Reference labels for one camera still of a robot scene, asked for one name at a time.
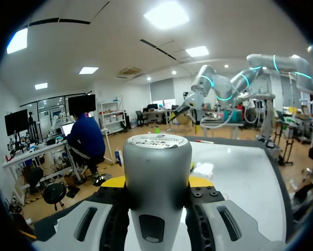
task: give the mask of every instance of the label on cylinder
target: label on cylinder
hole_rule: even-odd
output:
[[[172,134],[142,134],[128,139],[130,144],[149,148],[172,148],[179,147],[188,142],[181,136]]]

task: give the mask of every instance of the black pants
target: black pants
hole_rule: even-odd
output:
[[[79,142],[70,144],[69,149],[74,161],[79,165],[87,165],[92,174],[97,172],[97,164],[104,161],[104,154],[89,156],[86,151],[82,149]]]

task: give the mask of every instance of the white stripe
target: white stripe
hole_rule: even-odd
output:
[[[71,147],[71,149],[72,149],[76,154],[78,154],[79,156],[81,156],[81,157],[83,157],[83,158],[86,158],[86,159],[90,159],[89,156],[87,156],[87,155],[85,155],[85,154],[79,152],[79,151],[76,150],[75,148]]]

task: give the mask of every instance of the blue hoodie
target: blue hoodie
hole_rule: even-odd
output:
[[[104,155],[105,144],[102,132],[94,118],[88,118],[84,113],[79,115],[77,122],[67,135],[69,144],[80,141],[82,149],[90,157]]]

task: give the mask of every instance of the gray cylinder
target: gray cylinder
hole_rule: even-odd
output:
[[[130,137],[124,146],[126,187],[142,251],[174,244],[188,188],[192,147],[170,134]]]

